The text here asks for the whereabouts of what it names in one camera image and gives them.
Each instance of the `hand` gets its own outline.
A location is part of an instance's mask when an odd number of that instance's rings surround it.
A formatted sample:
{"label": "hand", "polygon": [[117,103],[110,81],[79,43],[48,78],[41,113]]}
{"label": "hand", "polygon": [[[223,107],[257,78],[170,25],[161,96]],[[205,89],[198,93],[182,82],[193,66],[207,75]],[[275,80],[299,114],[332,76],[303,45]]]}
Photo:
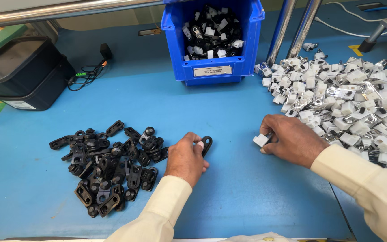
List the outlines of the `hand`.
{"label": "hand", "polygon": [[164,176],[181,177],[193,188],[200,179],[201,173],[206,172],[210,166],[202,158],[203,149],[204,143],[201,137],[192,132],[187,133],[177,144],[169,147]]}
{"label": "hand", "polygon": [[329,146],[324,139],[301,123],[298,118],[267,115],[262,120],[259,132],[267,135],[270,131],[274,131],[272,140],[275,139],[277,142],[263,146],[261,153],[275,154],[288,162],[308,169],[316,157]]}

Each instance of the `label sticker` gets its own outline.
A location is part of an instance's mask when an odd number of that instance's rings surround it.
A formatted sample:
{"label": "label sticker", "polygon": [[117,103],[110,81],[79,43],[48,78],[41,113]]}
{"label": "label sticker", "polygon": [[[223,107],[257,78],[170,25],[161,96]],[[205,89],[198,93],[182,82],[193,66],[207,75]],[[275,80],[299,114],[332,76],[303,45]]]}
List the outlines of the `label sticker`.
{"label": "label sticker", "polygon": [[193,69],[193,74],[196,77],[232,74],[232,67],[218,66],[218,67],[207,67],[207,68],[195,68]]}
{"label": "label sticker", "polygon": [[18,109],[28,109],[28,110],[36,109],[24,101],[4,101],[4,102],[10,105],[11,107],[18,108]]}

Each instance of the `stainless steel pipe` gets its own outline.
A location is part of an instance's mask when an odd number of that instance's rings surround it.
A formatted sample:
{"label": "stainless steel pipe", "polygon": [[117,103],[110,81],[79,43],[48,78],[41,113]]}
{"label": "stainless steel pipe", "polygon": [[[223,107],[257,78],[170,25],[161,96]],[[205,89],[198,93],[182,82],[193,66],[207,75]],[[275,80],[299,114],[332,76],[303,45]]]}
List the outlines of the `stainless steel pipe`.
{"label": "stainless steel pipe", "polygon": [[163,4],[162,0],[83,0],[0,13],[0,27]]}
{"label": "stainless steel pipe", "polygon": [[268,50],[267,64],[272,66],[276,62],[280,47],[282,46],[283,38],[285,37],[286,28],[289,20],[292,17],[292,12],[295,8],[297,0],[284,0],[280,11],[279,19],[277,20],[276,29],[274,30],[271,40],[270,49]]}
{"label": "stainless steel pipe", "polygon": [[376,41],[380,35],[383,33],[383,31],[386,29],[386,27],[382,24],[379,24],[377,28],[374,30],[374,32],[368,37],[367,41],[374,42]]}
{"label": "stainless steel pipe", "polygon": [[286,58],[298,56],[322,0],[309,0]]}

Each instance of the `cream shirt sleeve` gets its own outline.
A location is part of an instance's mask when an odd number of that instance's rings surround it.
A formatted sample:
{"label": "cream shirt sleeve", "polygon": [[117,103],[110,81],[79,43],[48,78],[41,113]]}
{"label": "cream shirt sleeve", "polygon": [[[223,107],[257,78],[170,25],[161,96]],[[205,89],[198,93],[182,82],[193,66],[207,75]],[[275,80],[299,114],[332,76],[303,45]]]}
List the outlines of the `cream shirt sleeve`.
{"label": "cream shirt sleeve", "polygon": [[175,222],[191,193],[187,181],[163,177],[139,217],[116,230],[105,242],[170,242]]}
{"label": "cream shirt sleeve", "polygon": [[332,145],[320,153],[311,170],[354,197],[364,208],[368,226],[387,242],[387,169]]}

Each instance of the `yellow tape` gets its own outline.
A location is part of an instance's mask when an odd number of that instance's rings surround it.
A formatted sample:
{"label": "yellow tape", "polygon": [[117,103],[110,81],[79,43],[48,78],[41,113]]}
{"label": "yellow tape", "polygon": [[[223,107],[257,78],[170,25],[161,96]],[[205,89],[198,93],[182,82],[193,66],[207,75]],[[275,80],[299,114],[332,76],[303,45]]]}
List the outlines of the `yellow tape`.
{"label": "yellow tape", "polygon": [[358,50],[358,48],[359,48],[360,46],[361,46],[360,44],[358,44],[358,45],[349,45],[349,48],[351,48],[351,49],[355,52],[355,54],[356,54],[357,56],[364,56],[364,55]]}

